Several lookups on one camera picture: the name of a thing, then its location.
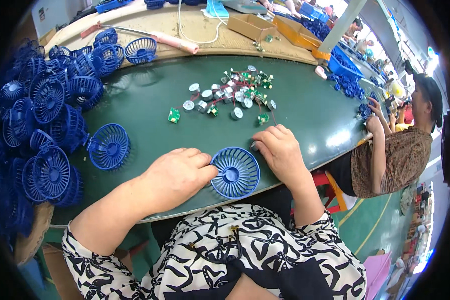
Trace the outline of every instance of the orange stool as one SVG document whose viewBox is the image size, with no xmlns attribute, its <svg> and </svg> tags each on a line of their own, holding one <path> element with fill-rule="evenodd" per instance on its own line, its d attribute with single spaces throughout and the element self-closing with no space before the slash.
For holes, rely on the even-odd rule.
<svg viewBox="0 0 450 300">
<path fill-rule="evenodd" d="M 338 187 L 337 182 L 331 176 L 329 172 L 314 172 L 312 173 L 313 182 L 315 186 L 328 185 L 325 196 L 328 197 L 328 201 L 325 204 L 325 208 L 331 213 L 335 214 L 338 212 L 348 211 L 354 207 L 357 197 L 352 197 L 345 194 L 340 187 Z M 338 205 L 333 207 L 328 207 L 332 203 L 333 199 L 337 198 Z"/>
</svg>

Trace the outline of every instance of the pile of fan guards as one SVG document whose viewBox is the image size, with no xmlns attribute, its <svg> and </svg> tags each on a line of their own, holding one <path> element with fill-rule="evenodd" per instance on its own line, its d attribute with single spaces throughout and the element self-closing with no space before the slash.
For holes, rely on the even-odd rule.
<svg viewBox="0 0 450 300">
<path fill-rule="evenodd" d="M 130 151 L 125 129 L 100 128 L 90 140 L 82 111 L 95 107 L 104 93 L 101 78 L 130 63 L 156 58 L 156 41 L 139 38 L 125 49 L 107 29 L 92 46 L 71 51 L 23 39 L 0 72 L 0 235 L 14 245 L 17 233 L 30 235 L 34 206 L 77 205 L 83 198 L 80 172 L 67 155 L 87 146 L 92 163 L 110 171 Z"/>
</svg>

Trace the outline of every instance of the white cable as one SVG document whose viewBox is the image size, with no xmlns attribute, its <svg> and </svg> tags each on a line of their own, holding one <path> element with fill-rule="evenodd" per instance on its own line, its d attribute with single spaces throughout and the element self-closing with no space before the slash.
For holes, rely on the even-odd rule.
<svg viewBox="0 0 450 300">
<path fill-rule="evenodd" d="M 225 23 L 225 21 L 222 20 L 222 19 L 218 16 L 217 11 L 215 10 L 215 5 L 214 5 L 213 2 L 211 3 L 211 6 L 213 7 L 213 10 L 215 11 L 215 15 L 216 15 L 216 16 L 218 17 L 218 19 L 220 20 L 220 22 L 218 23 L 217 28 L 216 28 L 217 35 L 216 35 L 216 37 L 215 37 L 213 40 L 211 40 L 211 41 L 209 41 L 209 42 L 197 42 L 197 41 L 194 41 L 194 40 L 188 38 L 188 37 L 183 33 L 183 31 L 182 31 L 182 18 L 181 18 L 182 0 L 178 0 L 178 29 L 179 29 L 179 31 L 180 31 L 180 34 L 181 34 L 185 39 L 187 39 L 187 40 L 189 40 L 190 42 L 193 42 L 193 43 L 195 43 L 195 44 L 212 44 L 212 43 L 215 43 L 215 42 L 217 41 L 217 39 L 218 39 L 218 27 L 220 27 L 220 25 L 222 25 L 222 24 L 227 25 L 227 23 Z"/>
</svg>

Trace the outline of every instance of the factory floor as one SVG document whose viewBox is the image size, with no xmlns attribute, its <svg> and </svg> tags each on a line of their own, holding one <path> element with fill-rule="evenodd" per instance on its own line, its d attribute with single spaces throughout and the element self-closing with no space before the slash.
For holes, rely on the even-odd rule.
<svg viewBox="0 0 450 300">
<path fill-rule="evenodd" d="M 376 255 L 378 250 L 383 249 L 393 253 L 394 263 L 402 253 L 412 213 L 409 210 L 406 215 L 401 215 L 400 198 L 401 191 L 372 199 L 359 198 L 353 209 L 333 214 L 341 239 L 360 261 L 364 262 L 368 256 Z M 45 240 L 60 240 L 62 234 L 62 230 L 51 229 Z M 120 245 L 122 249 L 130 249 L 146 240 L 149 241 L 147 246 L 132 257 L 133 274 L 138 280 L 142 279 L 160 255 L 150 224 L 133 227 Z M 49 277 L 47 270 L 43 275 Z M 45 289 L 35 287 L 34 290 L 41 299 L 60 299 L 51 280 L 45 280 Z"/>
</svg>

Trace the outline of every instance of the green work table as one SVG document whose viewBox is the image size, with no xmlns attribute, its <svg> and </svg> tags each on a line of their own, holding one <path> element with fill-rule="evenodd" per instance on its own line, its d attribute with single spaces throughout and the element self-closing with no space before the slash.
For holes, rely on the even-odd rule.
<svg viewBox="0 0 450 300">
<path fill-rule="evenodd" d="M 116 171 L 96 168 L 86 147 L 70 155 L 70 163 L 82 174 L 85 195 L 78 206 L 56 207 L 51 227 L 65 227 L 86 207 L 121 183 L 141 175 L 157 158 L 173 149 L 194 147 L 212 156 L 226 147 L 249 149 L 252 135 L 274 125 L 268 108 L 263 105 L 261 111 L 270 114 L 270 121 L 263 126 L 258 125 L 256 104 L 243 109 L 244 116 L 237 121 L 230 116 L 233 104 L 224 103 L 218 103 L 218 117 L 198 111 L 185 113 L 181 109 L 178 124 L 168 121 L 170 108 L 180 107 L 191 98 L 188 90 L 191 84 L 199 83 L 202 90 L 209 89 L 212 84 L 221 83 L 224 71 L 246 70 L 248 65 L 274 76 L 272 89 L 260 87 L 259 90 L 268 95 L 267 99 L 276 101 L 276 122 L 294 133 L 309 170 L 352 150 L 366 137 L 364 122 L 356 118 L 359 101 L 337 92 L 331 81 L 315 74 L 311 65 L 259 57 L 204 56 L 120 69 L 104 80 L 106 92 L 101 102 L 83 116 L 90 135 L 108 123 L 123 126 L 130 138 L 130 155 Z M 361 85 L 368 93 L 374 90 L 381 94 L 366 82 Z M 262 155 L 254 155 L 261 171 L 255 193 L 280 184 Z M 231 202 L 234 200 L 219 196 L 208 185 L 181 206 L 141 222 L 184 216 Z"/>
</svg>

